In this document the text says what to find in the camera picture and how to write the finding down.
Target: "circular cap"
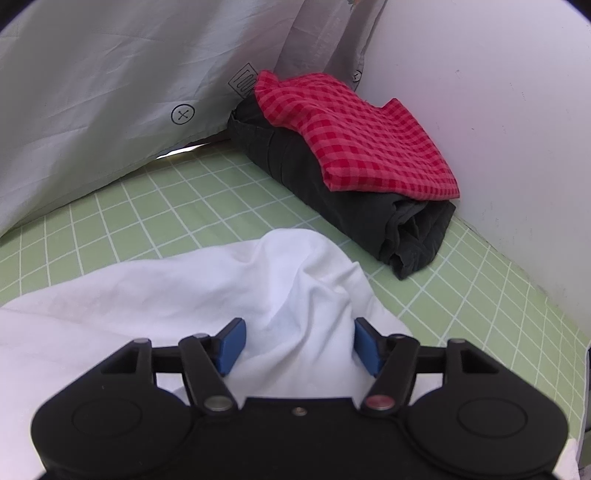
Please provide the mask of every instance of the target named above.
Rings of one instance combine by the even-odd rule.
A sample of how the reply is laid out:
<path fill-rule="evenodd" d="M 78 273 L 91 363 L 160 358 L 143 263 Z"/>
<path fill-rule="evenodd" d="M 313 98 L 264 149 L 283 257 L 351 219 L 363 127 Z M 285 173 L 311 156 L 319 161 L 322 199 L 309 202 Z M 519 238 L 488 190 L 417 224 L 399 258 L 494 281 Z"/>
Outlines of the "circular cap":
<path fill-rule="evenodd" d="M 407 427 L 421 450 L 467 478 L 535 476 L 568 434 L 561 410 L 509 372 L 466 375 L 429 392 L 409 408 Z"/>
<path fill-rule="evenodd" d="M 384 411 L 393 408 L 396 404 L 392 397 L 387 395 L 372 395 L 365 399 L 365 405 L 372 410 Z"/>
<path fill-rule="evenodd" d="M 308 413 L 304 407 L 296 407 L 291 411 L 296 417 L 303 417 Z"/>
<path fill-rule="evenodd" d="M 527 414 L 519 405 L 498 398 L 478 398 L 460 407 L 457 419 L 473 435 L 501 439 L 520 432 Z"/>
<path fill-rule="evenodd" d="M 203 406 L 210 411 L 228 411 L 234 403 L 225 395 L 214 395 L 203 402 Z"/>
<path fill-rule="evenodd" d="M 137 427 L 142 411 L 129 401 L 104 398 L 81 405 L 72 416 L 79 432 L 91 437 L 117 437 Z"/>
<path fill-rule="evenodd" d="M 97 375 L 41 406 L 31 440 L 47 469 L 113 480 L 168 462 L 190 428 L 189 407 L 172 393 L 126 375 Z"/>

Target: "green grid mat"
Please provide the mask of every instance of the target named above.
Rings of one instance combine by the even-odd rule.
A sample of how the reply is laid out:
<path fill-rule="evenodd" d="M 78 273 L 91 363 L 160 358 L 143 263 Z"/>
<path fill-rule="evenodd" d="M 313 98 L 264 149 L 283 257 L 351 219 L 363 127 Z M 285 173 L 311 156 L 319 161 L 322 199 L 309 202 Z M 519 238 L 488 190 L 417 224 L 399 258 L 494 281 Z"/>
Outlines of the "green grid mat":
<path fill-rule="evenodd" d="M 107 265 L 309 228 L 359 261 L 425 345 L 467 338 L 556 400 L 578 437 L 589 339 L 517 265 L 454 218 L 436 260 L 399 281 L 347 236 L 222 143 L 146 167 L 0 239 L 0 304 Z"/>

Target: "gray fabric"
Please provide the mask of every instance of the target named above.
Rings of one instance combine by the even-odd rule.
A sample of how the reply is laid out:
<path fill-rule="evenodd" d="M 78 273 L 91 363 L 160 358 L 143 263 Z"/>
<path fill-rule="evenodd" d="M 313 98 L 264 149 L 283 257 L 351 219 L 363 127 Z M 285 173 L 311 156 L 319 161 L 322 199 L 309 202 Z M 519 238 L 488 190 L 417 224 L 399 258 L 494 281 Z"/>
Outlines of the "gray fabric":
<path fill-rule="evenodd" d="M 352 7 L 348 0 L 304 0 L 281 50 L 275 74 L 284 80 L 322 72 L 347 27 L 349 17 L 358 8 Z"/>
<path fill-rule="evenodd" d="M 262 69 L 350 76 L 384 0 L 352 2 L 36 0 L 0 34 L 0 235 L 218 133 Z"/>
<path fill-rule="evenodd" d="M 386 1 L 359 0 L 324 70 L 353 90 L 361 80 L 365 50 Z"/>

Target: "blue gripper pad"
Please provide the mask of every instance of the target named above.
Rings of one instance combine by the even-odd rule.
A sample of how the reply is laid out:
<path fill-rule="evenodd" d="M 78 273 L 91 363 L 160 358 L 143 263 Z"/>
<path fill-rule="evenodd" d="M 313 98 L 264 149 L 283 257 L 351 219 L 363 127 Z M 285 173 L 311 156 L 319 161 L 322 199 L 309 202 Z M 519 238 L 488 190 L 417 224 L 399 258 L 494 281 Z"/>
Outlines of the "blue gripper pad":
<path fill-rule="evenodd" d="M 355 319 L 355 339 L 353 348 L 359 355 L 363 365 L 373 377 L 384 366 L 385 361 L 381 359 L 378 348 L 378 341 L 383 337 L 364 318 Z"/>
<path fill-rule="evenodd" d="M 215 338 L 220 340 L 220 346 L 214 365 L 224 377 L 230 373 L 246 345 L 246 322 L 240 318 L 233 319 Z"/>

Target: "circled x symbol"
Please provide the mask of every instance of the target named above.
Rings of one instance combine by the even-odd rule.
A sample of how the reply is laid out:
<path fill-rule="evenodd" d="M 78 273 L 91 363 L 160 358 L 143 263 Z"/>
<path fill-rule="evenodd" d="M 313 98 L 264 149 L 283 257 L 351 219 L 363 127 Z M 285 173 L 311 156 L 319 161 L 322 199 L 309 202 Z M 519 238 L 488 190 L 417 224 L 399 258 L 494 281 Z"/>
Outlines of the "circled x symbol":
<path fill-rule="evenodd" d="M 188 103 L 181 103 L 174 107 L 170 119 L 177 125 L 186 124 L 195 115 L 195 109 Z"/>

